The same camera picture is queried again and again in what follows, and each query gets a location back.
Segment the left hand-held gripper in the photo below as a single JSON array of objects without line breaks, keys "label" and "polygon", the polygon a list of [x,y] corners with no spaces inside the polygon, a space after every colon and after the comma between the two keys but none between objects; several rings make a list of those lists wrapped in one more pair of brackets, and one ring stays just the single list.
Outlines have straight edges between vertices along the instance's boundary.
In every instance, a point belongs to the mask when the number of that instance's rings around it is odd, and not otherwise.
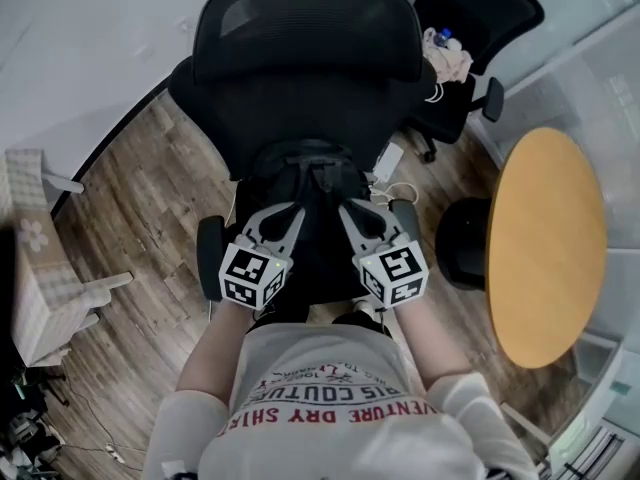
[{"label": "left hand-held gripper", "polygon": [[242,233],[232,229],[219,269],[221,298],[254,311],[264,309],[284,287],[293,265],[291,253],[305,219],[306,210],[297,210],[280,240],[267,240],[260,232],[261,223],[283,210],[275,204],[254,213]]}]

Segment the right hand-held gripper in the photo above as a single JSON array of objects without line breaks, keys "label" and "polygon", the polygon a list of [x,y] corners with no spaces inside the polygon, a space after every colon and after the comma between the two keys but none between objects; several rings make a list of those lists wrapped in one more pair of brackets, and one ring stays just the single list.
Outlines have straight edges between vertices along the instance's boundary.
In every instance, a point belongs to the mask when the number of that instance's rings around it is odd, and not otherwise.
[{"label": "right hand-held gripper", "polygon": [[353,252],[361,284],[382,305],[397,306],[423,295],[428,267],[421,246],[403,231],[396,216],[385,206],[363,202],[367,211],[366,238],[347,208],[339,216]]}]

